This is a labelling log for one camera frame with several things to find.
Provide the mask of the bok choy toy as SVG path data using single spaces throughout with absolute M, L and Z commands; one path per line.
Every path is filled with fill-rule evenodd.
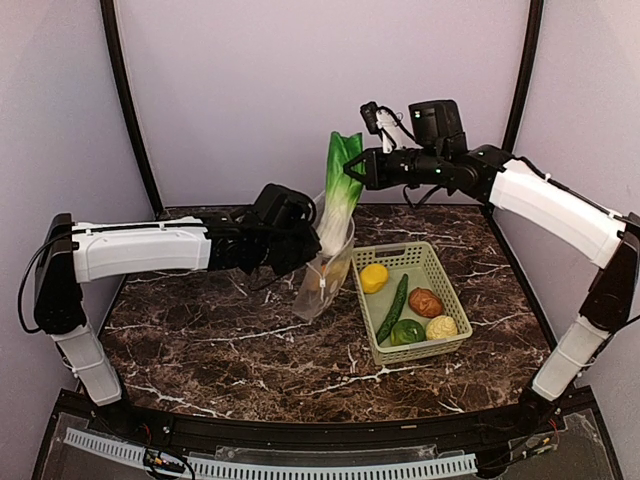
M 317 233 L 323 256 L 336 255 L 343 247 L 353 211 L 359 202 L 363 185 L 344 173 L 344 166 L 363 152 L 362 133 L 349 137 L 338 132 L 330 135 L 324 211 Z

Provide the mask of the clear polka dot zip bag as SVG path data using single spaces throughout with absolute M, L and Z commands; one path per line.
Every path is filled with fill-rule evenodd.
M 319 252 L 305 264 L 302 283 L 292 306 L 295 316 L 312 321 L 337 297 L 351 269 L 354 234 L 355 223 L 350 219 L 341 249 L 333 256 Z

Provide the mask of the green plastic basket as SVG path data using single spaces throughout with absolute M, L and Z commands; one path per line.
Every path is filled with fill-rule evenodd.
M 409 242 L 353 250 L 351 264 L 354 271 L 359 306 L 367 332 L 370 349 L 377 365 L 390 365 L 414 359 L 422 359 L 456 351 L 471 337 L 472 327 L 459 298 L 451 284 L 435 250 L 427 242 Z M 376 293 L 366 293 L 362 286 L 361 272 L 371 264 L 384 266 L 389 279 Z M 407 291 L 416 288 L 429 289 L 443 305 L 443 314 L 453 319 L 457 333 L 438 339 L 394 345 L 390 338 L 379 343 L 376 334 L 391 310 L 398 284 L 407 278 Z

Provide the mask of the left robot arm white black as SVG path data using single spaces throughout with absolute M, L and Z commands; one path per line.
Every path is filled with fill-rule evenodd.
M 251 274 L 269 267 L 278 277 L 312 260 L 320 241 L 304 215 L 269 224 L 251 212 L 129 224 L 75 223 L 59 214 L 34 254 L 36 329 L 57 345 L 101 417 L 120 436 L 141 427 L 140 412 L 110 364 L 83 307 L 82 284 L 164 270 Z

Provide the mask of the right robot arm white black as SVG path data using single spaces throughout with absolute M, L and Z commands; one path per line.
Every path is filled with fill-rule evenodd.
M 438 155 L 425 148 L 369 148 L 343 168 L 368 190 L 433 185 L 510 211 L 581 252 L 598 272 L 576 320 L 510 413 L 521 434 L 534 432 L 549 405 L 619 330 L 634 322 L 639 278 L 639 218 L 623 216 L 571 191 L 523 158 L 495 146 Z

